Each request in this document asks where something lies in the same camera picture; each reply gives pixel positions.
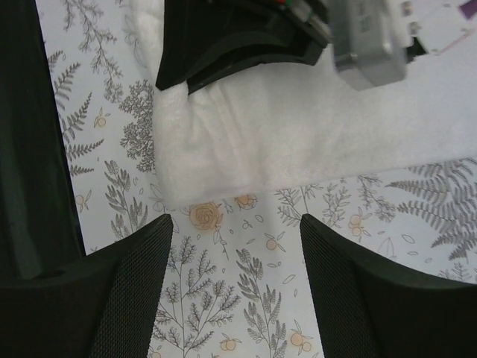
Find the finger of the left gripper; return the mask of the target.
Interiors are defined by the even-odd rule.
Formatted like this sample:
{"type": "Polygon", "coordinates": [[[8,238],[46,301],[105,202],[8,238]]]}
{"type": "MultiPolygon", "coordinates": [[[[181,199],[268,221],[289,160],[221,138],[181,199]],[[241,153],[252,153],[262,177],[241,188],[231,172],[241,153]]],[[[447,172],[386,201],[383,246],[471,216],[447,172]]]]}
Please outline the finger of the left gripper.
{"type": "Polygon", "coordinates": [[[165,1],[156,87],[194,93],[261,64],[313,66],[322,51],[321,1],[165,1]]]}

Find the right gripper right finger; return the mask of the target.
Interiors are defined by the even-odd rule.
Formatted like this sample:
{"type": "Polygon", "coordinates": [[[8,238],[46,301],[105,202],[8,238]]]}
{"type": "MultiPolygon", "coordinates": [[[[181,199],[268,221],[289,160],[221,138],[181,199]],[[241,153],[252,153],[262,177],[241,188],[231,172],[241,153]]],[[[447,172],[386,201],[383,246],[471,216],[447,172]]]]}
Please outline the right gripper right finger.
{"type": "Polygon", "coordinates": [[[325,357],[476,356],[476,285],[396,263],[310,214],[300,237],[325,357]]]}

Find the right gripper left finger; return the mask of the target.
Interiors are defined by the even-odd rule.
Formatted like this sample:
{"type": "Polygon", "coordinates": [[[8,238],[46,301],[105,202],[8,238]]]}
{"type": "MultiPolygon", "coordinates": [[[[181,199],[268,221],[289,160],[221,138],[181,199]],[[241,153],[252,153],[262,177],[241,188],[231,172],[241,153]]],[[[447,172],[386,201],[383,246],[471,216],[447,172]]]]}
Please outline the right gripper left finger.
{"type": "Polygon", "coordinates": [[[68,265],[2,278],[1,356],[146,357],[173,229],[163,214],[68,265]]]}

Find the white towel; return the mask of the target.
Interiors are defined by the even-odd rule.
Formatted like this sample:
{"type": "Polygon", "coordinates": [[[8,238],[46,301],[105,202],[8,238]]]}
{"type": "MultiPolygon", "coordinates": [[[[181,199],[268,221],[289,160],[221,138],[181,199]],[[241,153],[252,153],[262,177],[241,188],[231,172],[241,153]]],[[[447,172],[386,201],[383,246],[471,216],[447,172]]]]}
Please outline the white towel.
{"type": "Polygon", "coordinates": [[[154,91],[157,185],[176,207],[476,155],[476,3],[418,1],[426,55],[405,80],[356,91],[326,50],[194,94],[154,91]]]}

